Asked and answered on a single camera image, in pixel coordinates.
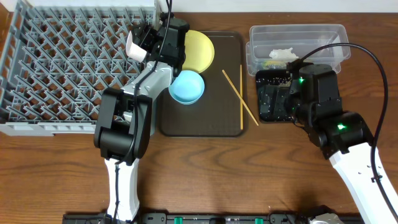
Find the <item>white pink bowl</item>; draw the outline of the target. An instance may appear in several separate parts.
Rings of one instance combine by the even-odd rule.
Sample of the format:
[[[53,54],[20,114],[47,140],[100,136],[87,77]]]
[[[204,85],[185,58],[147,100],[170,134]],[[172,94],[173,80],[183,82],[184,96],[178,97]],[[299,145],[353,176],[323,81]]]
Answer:
[[[126,41],[126,55],[138,62],[143,62],[147,56],[147,51],[132,41],[132,32],[129,32]]]

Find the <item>yellow plate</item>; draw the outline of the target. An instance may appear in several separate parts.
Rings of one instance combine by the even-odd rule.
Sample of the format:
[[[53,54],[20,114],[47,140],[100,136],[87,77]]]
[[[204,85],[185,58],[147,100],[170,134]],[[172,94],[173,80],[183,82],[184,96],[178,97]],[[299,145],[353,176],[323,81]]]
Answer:
[[[215,48],[210,38],[197,30],[185,35],[185,61],[182,70],[204,72],[213,62]]]

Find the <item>light blue bowl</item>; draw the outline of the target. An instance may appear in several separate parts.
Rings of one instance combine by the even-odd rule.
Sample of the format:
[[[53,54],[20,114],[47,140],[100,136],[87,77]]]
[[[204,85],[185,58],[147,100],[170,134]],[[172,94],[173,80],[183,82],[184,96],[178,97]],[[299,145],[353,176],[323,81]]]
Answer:
[[[183,70],[169,86],[170,96],[183,105],[198,101],[205,91],[205,82],[201,75],[191,70]]]

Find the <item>white wrapper waste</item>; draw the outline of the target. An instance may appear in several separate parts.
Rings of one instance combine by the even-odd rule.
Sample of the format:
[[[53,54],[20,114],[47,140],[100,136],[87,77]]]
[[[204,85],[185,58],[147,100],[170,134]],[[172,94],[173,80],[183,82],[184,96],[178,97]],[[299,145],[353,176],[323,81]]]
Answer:
[[[274,49],[270,52],[269,56],[275,60],[295,60],[298,56],[292,52],[293,48],[289,49]]]

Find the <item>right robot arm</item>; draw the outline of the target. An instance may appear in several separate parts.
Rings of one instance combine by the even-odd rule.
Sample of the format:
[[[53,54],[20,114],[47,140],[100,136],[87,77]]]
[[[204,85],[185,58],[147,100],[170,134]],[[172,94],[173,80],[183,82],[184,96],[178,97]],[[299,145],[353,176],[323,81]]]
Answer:
[[[397,192],[363,117],[343,109],[335,71],[324,64],[261,70],[255,75],[259,116],[293,122],[319,147],[347,186],[365,223],[397,223]]]

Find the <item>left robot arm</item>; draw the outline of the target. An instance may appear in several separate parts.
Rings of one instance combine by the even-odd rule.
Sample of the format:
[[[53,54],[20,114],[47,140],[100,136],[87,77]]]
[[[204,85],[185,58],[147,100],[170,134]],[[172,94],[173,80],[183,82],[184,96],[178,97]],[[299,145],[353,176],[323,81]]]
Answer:
[[[182,71],[189,24],[161,17],[155,29],[140,26],[128,34],[126,55],[145,68],[120,89],[107,88],[101,97],[94,145],[109,174],[110,200],[105,223],[132,223],[139,210],[137,170],[153,133],[153,107],[158,96]]]

